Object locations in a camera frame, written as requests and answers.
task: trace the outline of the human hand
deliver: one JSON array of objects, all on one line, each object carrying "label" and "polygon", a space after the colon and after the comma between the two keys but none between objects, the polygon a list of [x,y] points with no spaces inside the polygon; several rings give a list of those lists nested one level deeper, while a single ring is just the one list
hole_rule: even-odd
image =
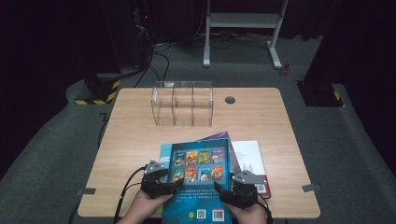
[{"label": "human hand", "polygon": [[[260,197],[259,203],[264,204],[264,201]],[[245,209],[227,203],[225,205],[230,209],[236,219],[238,219],[239,224],[267,224],[265,210],[256,203]]]},{"label": "human hand", "polygon": [[155,199],[151,199],[143,190],[139,190],[134,196],[131,207],[125,216],[117,224],[138,224],[142,223],[149,215],[153,214],[155,209],[162,203],[172,197],[163,195]]}]

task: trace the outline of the black cable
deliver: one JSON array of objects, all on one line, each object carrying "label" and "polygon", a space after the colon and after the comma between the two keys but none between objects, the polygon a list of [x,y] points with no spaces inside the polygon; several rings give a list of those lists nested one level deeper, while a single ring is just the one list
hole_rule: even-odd
[{"label": "black cable", "polygon": [[119,77],[102,77],[101,80],[103,80],[103,81],[118,81],[118,80],[124,79],[126,77],[133,77],[133,76],[138,75],[139,73],[142,73],[143,71],[146,71],[148,69],[148,67],[149,67],[148,65],[145,65],[145,66],[142,66],[140,69],[138,69],[136,71],[124,74],[122,76],[119,76]]},{"label": "black cable", "polygon": [[70,214],[70,217],[69,217],[69,222],[68,222],[69,224],[73,223],[73,219],[74,219],[75,213],[77,212],[77,209],[78,209],[80,203],[81,203],[81,200],[79,200],[78,203],[74,206],[73,211],[72,211],[72,213]]},{"label": "black cable", "polygon": [[132,184],[132,185],[128,186],[128,188],[126,188],[126,189],[129,189],[130,187],[133,187],[133,186],[139,185],[139,184],[142,184],[142,183],[135,183],[135,184]]},{"label": "black cable", "polygon": [[201,40],[201,37],[198,37],[198,38],[195,39],[194,44],[193,44],[192,47],[194,49],[198,49],[200,47],[203,47],[204,45],[205,45],[205,40],[204,39]]},{"label": "black cable", "polygon": [[224,38],[224,35],[220,35],[216,39],[219,41],[230,41],[231,40],[231,44],[227,47],[220,48],[220,47],[216,47],[215,45],[212,44],[212,42],[210,42],[210,46],[214,49],[228,49],[233,45],[233,43],[235,43],[235,38],[232,35],[230,35],[230,38],[227,38],[227,39]]},{"label": "black cable", "polygon": [[201,26],[203,24],[204,21],[204,15],[205,15],[205,0],[202,0],[202,13],[201,13],[201,19],[200,19],[200,23],[197,29],[197,32],[194,35],[194,38],[199,34],[200,30],[201,30]]},{"label": "black cable", "polygon": [[102,119],[103,125],[102,125],[102,128],[101,128],[101,130],[99,132],[99,136],[98,136],[98,147],[100,146],[100,143],[102,142],[103,131],[105,130],[105,127],[109,120],[109,118],[107,118],[107,113],[99,113],[99,115],[103,115],[103,119]]},{"label": "black cable", "polygon": [[158,71],[157,71],[157,69],[155,69],[155,67],[153,67],[153,66],[149,66],[149,69],[154,73],[154,75],[155,75],[155,77],[157,78],[157,81],[160,81],[160,75],[158,74]]},{"label": "black cable", "polygon": [[147,73],[147,71],[149,70],[149,66],[151,65],[151,61],[152,61],[152,55],[153,55],[153,51],[154,48],[151,49],[151,57],[149,57],[149,61],[148,61],[148,66],[146,67],[146,70],[143,72],[142,76],[140,76],[140,78],[137,80],[136,84],[134,84],[134,88],[136,88],[136,86],[140,83],[140,81],[142,80],[143,76]]},{"label": "black cable", "polygon": [[168,62],[168,65],[166,65],[165,72],[163,72],[163,81],[165,81],[166,73],[168,72],[168,68],[169,68],[169,59],[165,55],[160,54],[160,53],[153,53],[153,54],[164,57],[166,59],[166,61]]},{"label": "black cable", "polygon": [[158,46],[160,46],[160,45],[165,45],[165,44],[168,45],[168,47],[167,47],[166,49],[162,49],[162,50],[159,50],[159,51],[154,51],[154,53],[161,53],[161,52],[164,52],[164,51],[169,50],[169,49],[172,47],[172,43],[171,43],[171,42],[169,42],[169,43],[163,43],[163,44],[157,44],[157,45],[155,45],[154,47],[158,47]]},{"label": "black cable", "polygon": [[223,33],[220,33],[219,35],[216,36],[217,40],[219,41],[229,41],[229,40],[233,40],[233,33],[232,31],[225,31]]},{"label": "black cable", "polygon": [[257,195],[259,195],[259,196],[262,198],[262,200],[265,202],[266,205],[264,205],[264,204],[262,204],[262,203],[259,203],[258,201],[257,201],[257,202],[254,202],[254,201],[250,200],[249,197],[248,197],[247,195],[245,195],[244,192],[242,192],[241,189],[235,189],[235,190],[236,190],[240,195],[242,195],[243,197],[245,197],[246,200],[250,201],[251,203],[256,203],[256,204],[258,204],[260,207],[262,207],[262,208],[264,209],[265,213],[267,214],[267,224],[274,224],[274,219],[272,218],[272,213],[271,213],[271,210],[270,210],[270,208],[269,208],[269,206],[268,206],[268,203],[267,203],[267,201],[265,201],[265,199],[264,199],[259,193],[258,193]]},{"label": "black cable", "polygon": [[235,42],[236,43],[248,43],[248,44],[250,44],[250,43],[260,43],[260,42],[263,42],[263,41],[268,39],[268,36],[263,38],[263,39],[260,39],[260,37],[261,37],[260,35],[250,36],[250,37],[252,37],[252,39],[249,39],[249,40],[240,39],[240,37],[242,37],[242,36],[238,36],[238,37],[235,38]]},{"label": "black cable", "polygon": [[140,167],[139,169],[137,169],[136,171],[134,171],[134,173],[131,174],[131,176],[129,177],[129,179],[126,181],[125,186],[124,186],[124,188],[122,189],[122,192],[121,192],[121,195],[120,195],[119,204],[117,205],[116,214],[114,215],[114,219],[113,219],[113,224],[116,224],[116,223],[119,221],[119,218],[120,218],[120,210],[121,210],[122,202],[123,202],[123,199],[124,199],[126,190],[128,189],[129,182],[131,182],[132,178],[134,178],[134,176],[135,176],[138,172],[140,172],[140,171],[142,171],[142,170],[145,170],[146,167],[147,167],[147,165],[146,165],[146,166],[142,166],[142,167]]}]

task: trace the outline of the wooden table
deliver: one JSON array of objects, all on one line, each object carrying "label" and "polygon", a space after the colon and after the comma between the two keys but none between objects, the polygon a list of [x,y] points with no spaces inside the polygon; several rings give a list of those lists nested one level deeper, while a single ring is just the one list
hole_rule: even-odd
[{"label": "wooden table", "polygon": [[[235,103],[225,102],[227,96]],[[232,141],[258,140],[275,218],[314,218],[320,215],[288,113],[278,89],[214,88],[212,126],[157,126],[150,105],[151,89],[120,90],[92,167],[78,213],[83,217],[114,217],[125,182],[151,159],[158,160],[163,143],[187,142],[227,131]],[[142,172],[131,183],[140,182]],[[139,186],[127,191],[123,216]]]}]

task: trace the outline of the colorful book cover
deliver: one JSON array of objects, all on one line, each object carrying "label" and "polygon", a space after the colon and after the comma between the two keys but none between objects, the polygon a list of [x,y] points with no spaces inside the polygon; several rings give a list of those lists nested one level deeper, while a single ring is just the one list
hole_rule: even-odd
[{"label": "colorful book cover", "polygon": [[[231,213],[214,187],[216,181],[224,189],[230,188],[229,146],[228,138],[163,146],[166,151],[170,149],[168,182],[183,168],[185,177],[184,185],[163,204],[163,223],[231,223]],[[175,160],[184,152],[186,163],[179,165]]]},{"label": "colorful book cover", "polygon": [[176,183],[179,179],[184,177],[184,174],[184,168],[175,167],[175,169],[172,170],[171,182]]},{"label": "colorful book cover", "polygon": [[210,154],[210,150],[200,151],[198,155],[198,164],[209,164],[211,161]]},{"label": "colorful book cover", "polygon": [[195,151],[195,150],[187,151],[186,152],[186,165],[195,165],[196,163],[198,163],[198,151]]},{"label": "colorful book cover", "polygon": [[[206,138],[203,138],[201,140],[218,139],[218,138],[229,138],[230,141],[231,141],[231,138],[230,138],[230,135],[228,135],[228,132],[215,133],[215,134],[210,135],[210,136],[208,136]],[[235,151],[233,150],[233,144],[232,143],[230,144],[230,155],[231,155],[231,166],[233,167],[232,168],[233,173],[234,174],[241,173],[241,167],[239,166],[239,161],[236,158],[236,154],[235,154]]]},{"label": "colorful book cover", "polygon": [[175,166],[186,164],[186,152],[178,152],[175,155]]}]

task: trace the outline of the white book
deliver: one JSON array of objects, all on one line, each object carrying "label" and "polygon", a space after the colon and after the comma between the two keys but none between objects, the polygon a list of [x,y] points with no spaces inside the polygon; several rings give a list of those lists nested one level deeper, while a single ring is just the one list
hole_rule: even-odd
[{"label": "white book", "polygon": [[258,141],[232,141],[233,150],[242,171],[248,170],[265,180],[265,185],[256,185],[257,191],[264,198],[271,197],[267,174]]}]

